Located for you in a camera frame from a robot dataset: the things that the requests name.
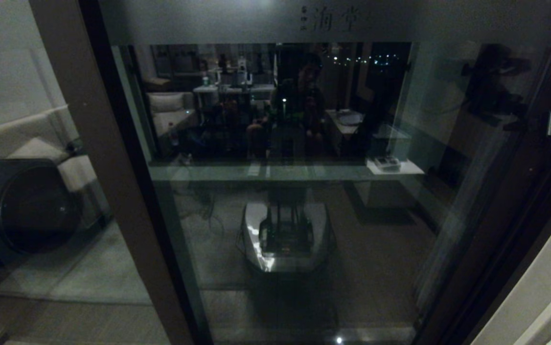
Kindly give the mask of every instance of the black speaker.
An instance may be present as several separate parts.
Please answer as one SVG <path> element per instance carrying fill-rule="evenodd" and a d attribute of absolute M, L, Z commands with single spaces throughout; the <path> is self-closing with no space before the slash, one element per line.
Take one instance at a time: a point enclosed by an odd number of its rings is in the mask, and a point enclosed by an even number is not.
<path fill-rule="evenodd" d="M 80 210 L 50 160 L 0 160 L 0 263 L 65 244 Z"/>

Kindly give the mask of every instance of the floor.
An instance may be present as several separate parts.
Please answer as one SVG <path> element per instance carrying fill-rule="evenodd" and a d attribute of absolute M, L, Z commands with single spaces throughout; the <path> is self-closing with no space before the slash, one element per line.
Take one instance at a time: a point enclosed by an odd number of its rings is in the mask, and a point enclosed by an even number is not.
<path fill-rule="evenodd" d="M 435 236 L 409 210 L 366 209 L 354 190 L 332 184 L 307 192 L 307 201 L 327 205 L 337 248 L 311 275 L 293 277 L 258 274 L 235 245 L 243 206 L 266 200 L 267 192 L 179 191 L 176 204 L 217 343 L 335 336 L 409 342 L 416 318 L 413 282 Z M 107 252 L 101 247 L 94 244 L 84 255 L 100 257 L 96 252 Z M 2 296 L 0 323 L 13 341 L 25 343 L 168 343 L 153 306 L 82 300 Z"/>

